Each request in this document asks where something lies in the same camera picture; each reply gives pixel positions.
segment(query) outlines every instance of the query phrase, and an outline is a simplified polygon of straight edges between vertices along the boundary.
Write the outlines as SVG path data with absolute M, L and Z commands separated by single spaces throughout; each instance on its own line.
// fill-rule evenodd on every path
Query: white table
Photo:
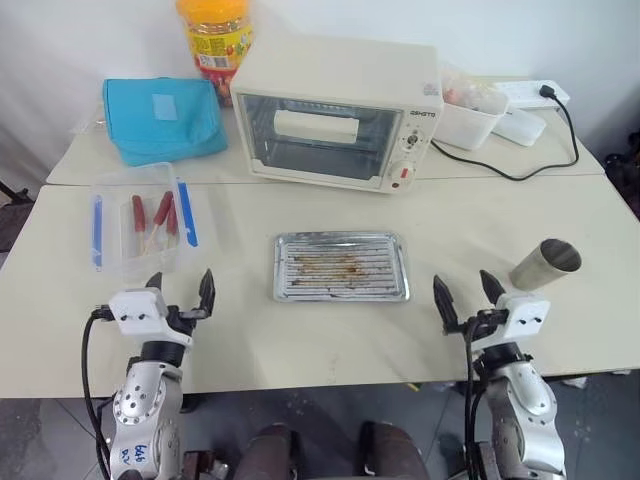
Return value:
M 90 271 L 88 190 L 44 187 L 0 273 L 0 398 L 81 395 L 84 323 L 122 288 Z M 218 295 L 185 359 L 185 392 L 463 378 L 462 338 L 442 336 L 433 275 L 449 284 L 464 318 L 488 304 L 481 268 L 508 285 L 507 272 L 547 237 L 574 243 L 584 265 L 543 289 L 551 313 L 523 351 L 545 375 L 640 367 L 640 226 L 601 175 L 421 180 L 402 196 L 293 183 L 195 185 L 192 204 L 206 248 L 191 268 L 166 276 L 166 299 L 195 305 L 206 266 Z M 404 238 L 408 303 L 272 300 L 276 234 L 344 229 Z M 112 393 L 136 352 L 115 324 L 98 324 L 93 393 Z
M 497 135 L 490 135 L 486 143 L 474 152 L 442 146 L 454 155 L 489 163 L 514 175 L 528 173 L 549 163 L 566 163 L 573 159 L 571 137 L 564 121 L 551 110 L 535 113 L 547 122 L 547 128 L 533 147 L 522 147 Z M 176 174 L 188 183 L 274 183 L 249 174 L 233 111 L 226 109 L 222 118 L 229 137 L 229 148 L 215 155 L 175 162 Z M 596 159 L 582 144 L 579 144 L 579 148 L 581 159 L 577 165 L 546 170 L 540 175 L 602 174 L 602 167 Z M 76 135 L 47 182 L 56 185 L 91 185 L 98 175 L 124 168 L 127 167 L 107 137 L 106 130 L 93 130 Z M 433 147 L 430 147 L 428 156 L 416 174 L 419 179 L 495 176 L 487 169 L 450 160 Z

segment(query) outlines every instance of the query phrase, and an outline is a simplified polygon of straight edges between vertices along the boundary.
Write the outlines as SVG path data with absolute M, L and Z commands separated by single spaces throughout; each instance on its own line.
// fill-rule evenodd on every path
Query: plastic jar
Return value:
M 178 0 L 196 66 L 214 85 L 220 105 L 231 106 L 230 83 L 251 46 L 248 0 Z

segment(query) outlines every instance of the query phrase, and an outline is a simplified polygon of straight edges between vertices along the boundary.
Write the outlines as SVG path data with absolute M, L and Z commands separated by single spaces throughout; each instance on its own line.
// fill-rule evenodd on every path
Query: silver cylinder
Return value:
M 520 290 L 535 290 L 575 272 L 581 265 L 582 258 L 570 243 L 548 238 L 511 271 L 509 278 Z

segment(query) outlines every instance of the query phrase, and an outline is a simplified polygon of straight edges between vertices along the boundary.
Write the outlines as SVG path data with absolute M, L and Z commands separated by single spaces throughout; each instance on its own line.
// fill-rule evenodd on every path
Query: baking tray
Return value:
M 402 244 L 391 232 L 300 232 L 276 238 L 274 298 L 282 302 L 404 302 Z

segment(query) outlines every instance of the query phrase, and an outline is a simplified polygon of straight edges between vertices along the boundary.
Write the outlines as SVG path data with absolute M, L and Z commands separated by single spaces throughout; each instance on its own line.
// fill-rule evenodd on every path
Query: orange lid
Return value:
M 226 23 L 245 17 L 248 0 L 177 0 L 176 8 L 189 23 Z

